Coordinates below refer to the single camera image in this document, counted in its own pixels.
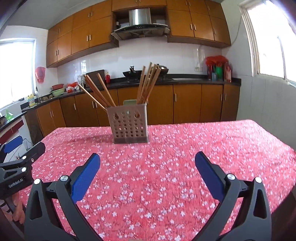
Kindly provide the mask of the right window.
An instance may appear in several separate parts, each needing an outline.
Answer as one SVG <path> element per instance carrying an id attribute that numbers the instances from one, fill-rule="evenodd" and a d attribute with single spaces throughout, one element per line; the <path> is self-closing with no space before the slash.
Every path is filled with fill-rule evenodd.
<path id="1" fill-rule="evenodd" d="M 295 86 L 295 26 L 288 15 L 274 1 L 243 1 L 239 10 L 248 37 L 252 73 Z"/>

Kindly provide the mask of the green glass bottle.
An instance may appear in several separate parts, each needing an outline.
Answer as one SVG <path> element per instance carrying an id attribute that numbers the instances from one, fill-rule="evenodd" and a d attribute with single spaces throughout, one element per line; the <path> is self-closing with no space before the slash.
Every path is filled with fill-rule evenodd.
<path id="1" fill-rule="evenodd" d="M 6 109 L 5 117 L 6 117 L 6 120 L 11 120 L 14 117 L 14 115 L 10 113 L 8 109 Z"/>

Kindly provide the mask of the window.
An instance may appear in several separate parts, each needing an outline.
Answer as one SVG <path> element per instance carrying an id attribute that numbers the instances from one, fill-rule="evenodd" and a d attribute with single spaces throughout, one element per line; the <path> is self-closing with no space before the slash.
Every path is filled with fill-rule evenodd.
<path id="1" fill-rule="evenodd" d="M 288 15 L 274 1 L 243 1 L 239 10 L 248 37 L 252 73 L 295 86 L 295 26 Z"/>
<path id="2" fill-rule="evenodd" d="M 1 108 L 34 94 L 35 39 L 1 40 Z"/>

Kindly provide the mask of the beige perforated utensil holder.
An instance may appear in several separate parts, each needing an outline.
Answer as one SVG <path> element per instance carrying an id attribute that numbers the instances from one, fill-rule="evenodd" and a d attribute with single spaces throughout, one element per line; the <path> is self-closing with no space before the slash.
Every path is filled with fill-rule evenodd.
<path id="1" fill-rule="evenodd" d="M 128 104 L 107 108 L 115 144 L 147 143 L 147 104 Z"/>

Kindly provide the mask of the red plastic bag bundle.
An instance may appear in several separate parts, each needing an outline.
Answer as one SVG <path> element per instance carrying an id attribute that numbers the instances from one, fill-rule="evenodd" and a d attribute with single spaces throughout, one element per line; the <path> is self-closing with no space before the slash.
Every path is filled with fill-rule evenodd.
<path id="1" fill-rule="evenodd" d="M 210 80 L 224 80 L 224 65 L 228 63 L 229 60 L 222 56 L 209 56 L 205 58 L 205 64 L 207 67 L 207 75 Z"/>

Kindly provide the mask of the orange upper wall cabinets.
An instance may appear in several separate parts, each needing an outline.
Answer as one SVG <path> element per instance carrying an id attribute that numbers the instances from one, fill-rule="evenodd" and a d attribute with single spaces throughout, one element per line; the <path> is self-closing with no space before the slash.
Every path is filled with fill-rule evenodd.
<path id="1" fill-rule="evenodd" d="M 102 1 L 48 31 L 46 66 L 119 46 L 123 40 L 166 36 L 172 43 L 231 45 L 222 5 L 215 1 Z"/>

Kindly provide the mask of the steel range hood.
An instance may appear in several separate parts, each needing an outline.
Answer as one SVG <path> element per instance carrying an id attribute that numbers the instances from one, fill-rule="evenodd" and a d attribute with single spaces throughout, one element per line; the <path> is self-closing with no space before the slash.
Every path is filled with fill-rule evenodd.
<path id="1" fill-rule="evenodd" d="M 163 37 L 170 33 L 166 9 L 163 6 L 116 11 L 111 35 L 119 40 Z"/>

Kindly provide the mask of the green bowl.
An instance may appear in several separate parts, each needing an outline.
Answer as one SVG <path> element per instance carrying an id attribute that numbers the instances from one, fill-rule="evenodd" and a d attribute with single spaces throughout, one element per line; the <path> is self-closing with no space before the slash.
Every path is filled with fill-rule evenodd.
<path id="1" fill-rule="evenodd" d="M 60 88 L 60 89 L 51 91 L 51 94 L 53 95 L 53 97 L 57 97 L 63 94 L 64 92 L 65 92 L 65 88 Z"/>

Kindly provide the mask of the left window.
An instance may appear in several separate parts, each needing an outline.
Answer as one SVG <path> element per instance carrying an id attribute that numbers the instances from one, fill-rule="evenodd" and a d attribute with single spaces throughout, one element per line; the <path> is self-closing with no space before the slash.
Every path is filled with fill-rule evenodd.
<path id="1" fill-rule="evenodd" d="M 1 108 L 34 94 L 35 39 L 1 40 Z"/>

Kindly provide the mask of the red bottle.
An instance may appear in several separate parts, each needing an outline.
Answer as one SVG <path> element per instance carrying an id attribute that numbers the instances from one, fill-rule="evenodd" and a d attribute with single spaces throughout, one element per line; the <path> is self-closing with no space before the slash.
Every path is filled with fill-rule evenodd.
<path id="1" fill-rule="evenodd" d="M 110 75 L 108 72 L 106 72 L 106 74 L 105 74 L 105 81 L 107 84 L 110 84 Z"/>

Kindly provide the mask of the black wok on stove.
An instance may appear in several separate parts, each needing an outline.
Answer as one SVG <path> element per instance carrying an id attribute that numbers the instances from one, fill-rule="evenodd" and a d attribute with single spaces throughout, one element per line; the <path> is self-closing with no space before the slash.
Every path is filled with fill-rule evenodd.
<path id="1" fill-rule="evenodd" d="M 128 80 L 136 80 L 140 81 L 142 71 L 141 70 L 135 70 L 134 66 L 130 66 L 128 71 L 123 72 L 123 75 L 128 79 Z"/>

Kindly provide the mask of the red hanging bag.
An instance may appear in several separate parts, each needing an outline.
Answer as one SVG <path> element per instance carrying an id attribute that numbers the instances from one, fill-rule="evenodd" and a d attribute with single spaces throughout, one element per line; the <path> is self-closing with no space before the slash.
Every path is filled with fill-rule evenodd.
<path id="1" fill-rule="evenodd" d="M 46 68 L 39 66 L 35 69 L 35 77 L 38 83 L 43 83 L 45 79 Z"/>

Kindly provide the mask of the red floral tablecloth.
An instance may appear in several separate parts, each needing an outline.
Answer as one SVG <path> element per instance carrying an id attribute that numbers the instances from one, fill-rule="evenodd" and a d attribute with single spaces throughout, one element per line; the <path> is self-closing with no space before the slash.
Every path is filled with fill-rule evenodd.
<path id="1" fill-rule="evenodd" d="M 272 211 L 295 185 L 295 151 L 252 120 L 148 134 L 148 143 L 120 145 L 107 127 L 58 128 L 43 139 L 33 177 L 56 181 L 97 153 L 100 169 L 77 205 L 104 240 L 191 240 L 218 205 L 195 166 L 199 151 L 241 180 L 262 178 Z"/>

